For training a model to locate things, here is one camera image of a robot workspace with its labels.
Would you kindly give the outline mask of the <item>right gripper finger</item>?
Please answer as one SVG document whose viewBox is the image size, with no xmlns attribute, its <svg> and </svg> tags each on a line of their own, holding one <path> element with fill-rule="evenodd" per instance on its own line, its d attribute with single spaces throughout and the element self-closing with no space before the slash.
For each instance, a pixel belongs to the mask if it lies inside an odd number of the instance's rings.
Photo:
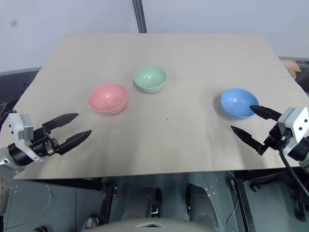
<svg viewBox="0 0 309 232">
<path fill-rule="evenodd" d="M 245 144 L 253 148 L 260 156 L 264 154 L 267 146 L 261 144 L 260 142 L 252 138 L 252 136 L 243 129 L 235 126 L 231 126 L 231 129 L 237 137 L 239 137 Z"/>
<path fill-rule="evenodd" d="M 270 108 L 260 106 L 260 105 L 250 105 L 250 109 L 259 117 L 267 120 L 278 120 L 281 117 L 281 113 L 274 111 Z"/>
</svg>

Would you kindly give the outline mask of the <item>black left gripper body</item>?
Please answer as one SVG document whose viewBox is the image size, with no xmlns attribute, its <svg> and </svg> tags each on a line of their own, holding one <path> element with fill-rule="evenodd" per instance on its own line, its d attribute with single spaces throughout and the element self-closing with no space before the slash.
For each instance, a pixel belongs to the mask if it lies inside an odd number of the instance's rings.
<svg viewBox="0 0 309 232">
<path fill-rule="evenodd" d="M 30 148 L 39 156 L 52 156 L 59 153 L 59 143 L 55 138 L 50 137 L 44 127 L 40 127 L 34 131 L 33 139 L 30 140 Z"/>
</svg>

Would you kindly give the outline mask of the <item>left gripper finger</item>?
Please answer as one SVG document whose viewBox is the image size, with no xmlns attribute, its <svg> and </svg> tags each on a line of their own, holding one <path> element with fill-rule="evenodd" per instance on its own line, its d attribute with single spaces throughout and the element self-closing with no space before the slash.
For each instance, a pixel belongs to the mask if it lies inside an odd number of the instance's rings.
<svg viewBox="0 0 309 232">
<path fill-rule="evenodd" d="M 89 135 L 91 133 L 92 133 L 91 130 L 87 130 L 87 131 L 78 133 L 78 134 L 70 137 L 64 143 L 60 144 L 57 147 L 57 153 L 60 154 L 60 155 L 63 155 L 65 153 L 69 152 L 70 150 L 74 149 L 79 144 L 84 142 L 89 137 Z"/>
<path fill-rule="evenodd" d="M 43 123 L 42 127 L 46 130 L 47 133 L 51 133 L 52 130 L 56 128 L 63 127 L 70 122 L 72 122 L 79 114 L 78 113 L 69 113 L 60 115 L 50 121 Z"/>
</svg>

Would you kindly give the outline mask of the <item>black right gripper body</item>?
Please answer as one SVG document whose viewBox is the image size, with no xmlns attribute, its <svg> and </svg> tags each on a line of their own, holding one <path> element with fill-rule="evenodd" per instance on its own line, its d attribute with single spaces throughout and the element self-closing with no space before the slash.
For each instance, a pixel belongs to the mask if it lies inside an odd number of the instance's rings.
<svg viewBox="0 0 309 232">
<path fill-rule="evenodd" d="M 289 144 L 292 135 L 290 128 L 284 128 L 281 132 L 278 123 L 276 123 L 264 140 L 264 146 L 280 151 L 281 148 L 285 148 Z"/>
</svg>

